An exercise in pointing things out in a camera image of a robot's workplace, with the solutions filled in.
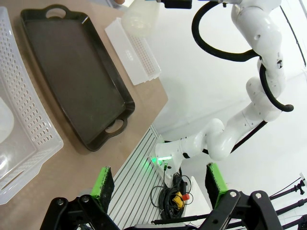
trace screw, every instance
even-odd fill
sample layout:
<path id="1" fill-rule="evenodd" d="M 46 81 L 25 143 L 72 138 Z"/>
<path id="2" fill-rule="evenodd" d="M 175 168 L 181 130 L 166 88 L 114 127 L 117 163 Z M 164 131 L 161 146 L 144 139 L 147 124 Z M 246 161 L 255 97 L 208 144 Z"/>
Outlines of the screw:
<path id="1" fill-rule="evenodd" d="M 63 204 L 64 204 L 64 201 L 61 200 L 61 199 L 59 199 L 59 200 L 57 201 L 57 204 L 58 204 L 58 205 L 63 205 Z"/>
<path id="2" fill-rule="evenodd" d="M 257 199 L 260 199 L 262 197 L 260 193 L 256 193 L 255 196 L 257 197 Z"/>
<path id="3" fill-rule="evenodd" d="M 88 202 L 90 199 L 87 196 L 82 197 L 82 202 Z"/>
<path id="4" fill-rule="evenodd" d="M 231 197 L 236 197 L 236 193 L 235 192 L 230 192 L 230 196 Z"/>

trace basket hole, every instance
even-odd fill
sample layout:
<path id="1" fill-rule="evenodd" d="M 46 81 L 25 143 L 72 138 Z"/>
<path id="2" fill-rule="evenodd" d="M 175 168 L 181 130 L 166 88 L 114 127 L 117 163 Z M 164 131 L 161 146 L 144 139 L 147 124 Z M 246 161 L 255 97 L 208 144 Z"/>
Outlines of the basket hole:
<path id="1" fill-rule="evenodd" d="M 66 15 L 65 10 L 62 10 L 60 8 L 51 9 L 46 13 L 46 18 L 64 18 Z"/>
<path id="2" fill-rule="evenodd" d="M 124 122 L 122 120 L 116 120 L 111 126 L 106 129 L 107 133 L 114 133 L 123 126 Z"/>
<path id="3" fill-rule="evenodd" d="M 11 179 L 1 190 L 5 189 L 7 186 L 10 185 L 10 183 L 12 183 L 15 179 L 17 179 L 17 177 L 19 177 L 24 171 L 21 171 L 20 173 L 17 174 L 17 176 L 15 176 L 13 179 Z"/>

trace white bottle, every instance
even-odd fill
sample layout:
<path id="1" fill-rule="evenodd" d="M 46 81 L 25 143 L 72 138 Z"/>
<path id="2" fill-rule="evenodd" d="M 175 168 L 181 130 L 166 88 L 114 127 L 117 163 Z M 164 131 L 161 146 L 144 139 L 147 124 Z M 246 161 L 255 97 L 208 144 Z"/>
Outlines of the white bottle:
<path id="1" fill-rule="evenodd" d="M 155 0 L 134 0 L 121 18 L 123 28 L 132 36 L 148 36 L 154 30 L 159 7 Z"/>

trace metal slatted platform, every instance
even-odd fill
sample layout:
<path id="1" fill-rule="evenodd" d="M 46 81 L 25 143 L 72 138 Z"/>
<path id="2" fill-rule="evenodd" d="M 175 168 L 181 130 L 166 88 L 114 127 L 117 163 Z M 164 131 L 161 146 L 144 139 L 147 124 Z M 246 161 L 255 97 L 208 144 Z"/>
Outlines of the metal slatted platform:
<path id="1" fill-rule="evenodd" d="M 152 187 L 163 185 L 163 180 L 148 158 L 157 138 L 158 134 L 151 125 L 114 177 L 115 189 L 108 214 L 120 229 L 159 219 L 159 209 L 151 204 L 149 195 Z M 156 189 L 153 192 L 155 203 L 158 194 Z"/>

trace white robotic arm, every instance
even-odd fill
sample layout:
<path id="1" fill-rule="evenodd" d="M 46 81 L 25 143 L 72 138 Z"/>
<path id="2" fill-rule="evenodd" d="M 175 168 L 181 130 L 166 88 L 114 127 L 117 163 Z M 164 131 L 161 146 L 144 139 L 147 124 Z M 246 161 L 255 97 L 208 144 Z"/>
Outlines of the white robotic arm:
<path id="1" fill-rule="evenodd" d="M 285 88 L 283 56 L 280 51 L 282 35 L 269 13 L 280 6 L 281 0 L 228 0 L 227 2 L 234 4 L 232 21 L 255 53 L 260 56 L 259 71 L 260 73 L 265 71 L 267 86 L 277 98 Z M 234 115 L 226 126 L 219 119 L 213 119 L 198 134 L 156 145 L 158 166 L 161 169 L 163 163 L 169 166 L 166 177 L 170 179 L 179 170 L 183 159 L 202 154 L 203 149 L 208 150 L 213 160 L 223 160 L 245 134 L 263 121 L 270 122 L 278 118 L 282 111 L 269 100 L 259 78 L 248 80 L 246 90 L 251 103 Z"/>

